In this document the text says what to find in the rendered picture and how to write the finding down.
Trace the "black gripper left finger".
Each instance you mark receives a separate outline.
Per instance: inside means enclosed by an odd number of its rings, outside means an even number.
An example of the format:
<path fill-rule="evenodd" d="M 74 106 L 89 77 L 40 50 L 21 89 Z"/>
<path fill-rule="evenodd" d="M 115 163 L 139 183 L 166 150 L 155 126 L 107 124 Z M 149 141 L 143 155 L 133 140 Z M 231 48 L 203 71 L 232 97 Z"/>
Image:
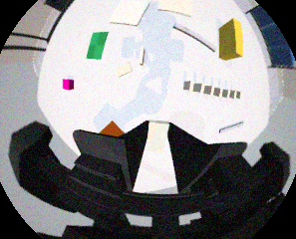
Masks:
<path fill-rule="evenodd" d="M 118 162 L 124 171 L 128 191 L 133 191 L 141 162 L 143 162 L 145 144 L 147 144 L 148 120 L 137 124 L 135 128 L 121 136 L 77 128 L 73 131 L 72 137 L 81 154 L 90 154 L 97 158 Z"/>

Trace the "yellow rectangular block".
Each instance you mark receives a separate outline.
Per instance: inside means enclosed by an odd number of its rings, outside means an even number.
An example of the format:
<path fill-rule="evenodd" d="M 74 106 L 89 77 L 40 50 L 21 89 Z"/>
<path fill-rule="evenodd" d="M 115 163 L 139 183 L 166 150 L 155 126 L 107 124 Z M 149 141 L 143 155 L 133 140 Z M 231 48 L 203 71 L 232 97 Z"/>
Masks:
<path fill-rule="evenodd" d="M 232 60 L 243 57 L 242 27 L 238 20 L 232 17 L 218 29 L 220 60 Z"/>

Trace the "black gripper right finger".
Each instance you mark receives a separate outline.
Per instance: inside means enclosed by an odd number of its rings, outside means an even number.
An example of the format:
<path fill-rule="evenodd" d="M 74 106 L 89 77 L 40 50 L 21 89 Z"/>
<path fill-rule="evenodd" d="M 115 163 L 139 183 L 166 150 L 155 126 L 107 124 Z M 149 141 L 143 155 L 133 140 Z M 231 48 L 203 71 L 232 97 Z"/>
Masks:
<path fill-rule="evenodd" d="M 171 150 L 178 194 L 191 192 L 192 184 L 200 179 L 217 159 L 244 154 L 247 148 L 247 143 L 240 141 L 207 144 L 172 122 L 168 127 L 167 142 Z"/>

